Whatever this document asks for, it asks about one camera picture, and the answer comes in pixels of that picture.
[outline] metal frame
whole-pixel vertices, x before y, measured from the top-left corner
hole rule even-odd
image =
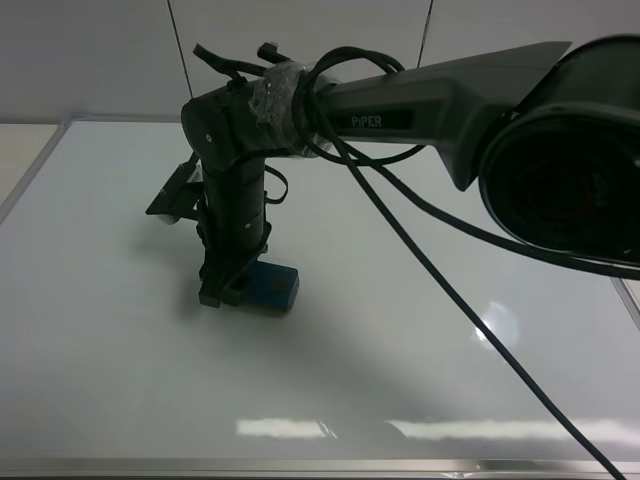
[[[51,152],[77,121],[179,123],[179,117],[74,115],[60,124],[24,176],[0,204],[0,223]],[[640,330],[640,306],[620,279],[611,279]],[[628,480],[640,480],[640,462],[615,462]],[[3,458],[0,477],[162,478],[459,478],[609,479],[594,461],[532,460],[213,460],[135,458]]]

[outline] plastic wrap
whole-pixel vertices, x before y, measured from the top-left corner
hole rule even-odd
[[[292,155],[300,157],[315,157],[303,142],[295,127],[291,115],[291,102],[298,85],[298,78],[303,72],[310,71],[313,65],[303,65],[296,62],[283,62],[268,68],[264,76],[259,79],[249,102],[251,111],[259,123],[269,124],[278,143],[288,148]],[[327,77],[320,76],[316,81],[316,90],[323,88],[330,81]],[[302,114],[302,123],[310,132],[309,137],[323,150],[328,150],[331,143],[313,131],[309,118]]]

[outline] robotic arm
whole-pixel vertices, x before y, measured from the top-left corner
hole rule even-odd
[[[320,77],[315,98],[342,139],[435,146],[456,187],[479,177],[488,211],[522,242],[637,266],[640,39],[602,39],[560,60],[568,47],[540,43],[345,84]],[[298,272],[257,260],[271,231],[265,203],[275,203],[264,193],[264,173],[279,175],[265,158],[308,156],[301,125],[316,144],[331,135],[304,99],[295,124],[305,69],[273,45],[258,52],[274,64],[268,69],[200,46],[194,53],[231,80],[183,107],[194,155],[147,213],[197,221],[201,303],[286,311]],[[240,73],[261,78],[248,82]]]

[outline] cylindrical joint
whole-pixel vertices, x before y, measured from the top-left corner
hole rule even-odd
[[[264,163],[264,158],[251,158],[224,172],[203,171],[215,250],[243,253],[258,248],[265,221]]]

